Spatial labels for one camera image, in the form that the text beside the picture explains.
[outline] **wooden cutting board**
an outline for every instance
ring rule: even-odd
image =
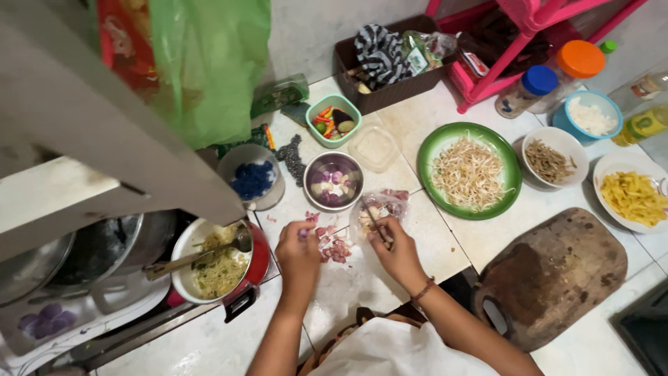
[[[504,317],[504,337],[525,352],[545,346],[624,282],[624,247],[587,210],[572,207],[518,236],[483,271],[474,314],[490,324],[483,302]]]

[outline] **orange lid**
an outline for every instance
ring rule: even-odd
[[[571,77],[590,78],[605,67],[605,55],[587,41],[572,40],[556,53],[556,63]]]

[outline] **brown basket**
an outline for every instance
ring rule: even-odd
[[[416,30],[421,33],[440,31],[434,19],[428,15],[416,15],[385,27],[399,34],[408,30]],[[443,60],[441,68],[385,86],[370,94],[362,94],[357,91],[355,80],[348,75],[349,70],[360,65],[355,49],[355,37],[344,39],[334,45],[334,64],[337,67],[336,81],[345,97],[357,107],[362,115],[370,114],[433,89],[446,76],[446,69],[455,59],[455,55],[448,56]]]

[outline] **person's left hand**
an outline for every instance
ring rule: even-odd
[[[313,228],[315,223],[291,222],[283,228],[276,247],[276,259],[283,278],[281,297],[300,310],[303,308],[304,312],[320,274],[320,251],[318,239],[311,231]],[[300,230],[308,231],[306,238],[299,237]]]

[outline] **striped cloth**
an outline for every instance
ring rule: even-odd
[[[370,23],[357,32],[355,47],[369,89],[380,89],[413,76],[410,64],[401,56],[399,33]]]

